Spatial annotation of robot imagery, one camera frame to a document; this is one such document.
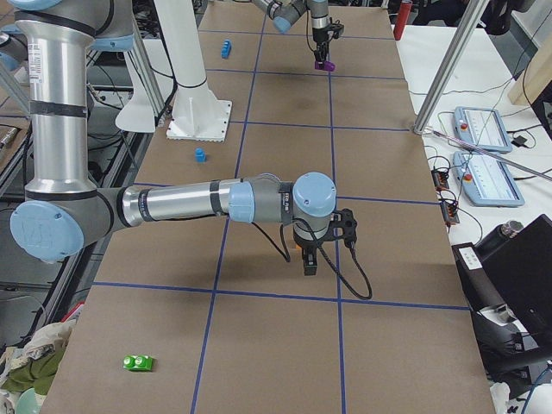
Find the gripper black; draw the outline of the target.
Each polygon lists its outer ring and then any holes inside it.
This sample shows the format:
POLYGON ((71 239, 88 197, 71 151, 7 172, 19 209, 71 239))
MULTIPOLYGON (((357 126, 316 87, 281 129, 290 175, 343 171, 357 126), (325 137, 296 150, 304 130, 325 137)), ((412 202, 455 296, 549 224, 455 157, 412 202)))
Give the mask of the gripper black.
POLYGON ((343 35, 344 25, 330 16, 312 18, 312 36, 317 47, 314 51, 317 63, 325 62, 328 57, 328 44, 343 35))
POLYGON ((301 250, 304 264, 304 276, 315 276, 317 274, 317 251, 323 246, 323 243, 312 236, 301 236, 298 233, 293 234, 293 239, 301 250))

